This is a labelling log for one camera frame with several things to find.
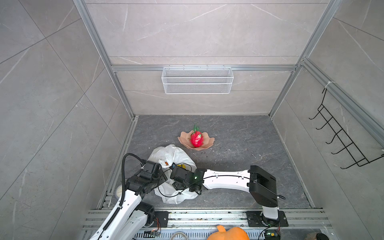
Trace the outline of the pink dragon fruit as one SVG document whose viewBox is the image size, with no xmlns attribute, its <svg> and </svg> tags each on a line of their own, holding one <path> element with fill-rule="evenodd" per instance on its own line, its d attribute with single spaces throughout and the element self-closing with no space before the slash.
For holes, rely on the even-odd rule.
<svg viewBox="0 0 384 240">
<path fill-rule="evenodd" d="M 198 125 L 194 125 L 193 133 L 190 137 L 190 142 L 194 148 L 200 148 L 204 144 L 204 137 L 200 132 L 200 128 Z"/>
</svg>

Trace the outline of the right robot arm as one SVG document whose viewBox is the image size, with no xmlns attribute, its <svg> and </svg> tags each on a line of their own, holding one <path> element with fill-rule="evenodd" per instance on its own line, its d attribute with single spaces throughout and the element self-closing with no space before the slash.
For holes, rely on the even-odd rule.
<svg viewBox="0 0 384 240">
<path fill-rule="evenodd" d="M 237 172 L 218 172 L 208 169 L 189 171 L 176 164 L 171 166 L 171 180 L 182 190 L 200 194 L 202 188 L 230 189 L 250 193 L 262 206 L 261 216 L 267 221 L 279 220 L 279 205 L 276 178 L 260 168 L 250 166 L 249 170 Z"/>
</svg>

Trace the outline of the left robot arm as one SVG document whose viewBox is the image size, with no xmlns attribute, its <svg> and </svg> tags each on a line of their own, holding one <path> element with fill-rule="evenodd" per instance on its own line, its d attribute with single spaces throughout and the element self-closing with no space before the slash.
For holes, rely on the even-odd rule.
<svg viewBox="0 0 384 240">
<path fill-rule="evenodd" d="M 131 240 L 154 221 L 154 207 L 143 203 L 144 196 L 167 180 L 159 163 L 147 162 L 122 185 L 123 192 L 92 240 Z"/>
</svg>

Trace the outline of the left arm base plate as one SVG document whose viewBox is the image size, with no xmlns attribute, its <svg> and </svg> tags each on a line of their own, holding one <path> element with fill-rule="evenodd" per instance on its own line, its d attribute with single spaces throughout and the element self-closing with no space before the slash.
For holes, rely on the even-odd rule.
<svg viewBox="0 0 384 240">
<path fill-rule="evenodd" d="M 147 228 L 166 228 L 169 221 L 169 212 L 157 211 L 147 215 L 147 222 L 145 227 Z"/>
</svg>

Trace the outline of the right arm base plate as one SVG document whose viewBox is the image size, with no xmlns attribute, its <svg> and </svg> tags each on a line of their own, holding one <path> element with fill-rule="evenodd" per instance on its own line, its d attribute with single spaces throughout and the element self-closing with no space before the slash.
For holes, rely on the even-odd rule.
<svg viewBox="0 0 384 240">
<path fill-rule="evenodd" d="M 288 227 L 288 221 L 283 211 L 278 211 L 276 220 L 264 216 L 262 211 L 246 211 L 249 227 Z"/>
</svg>

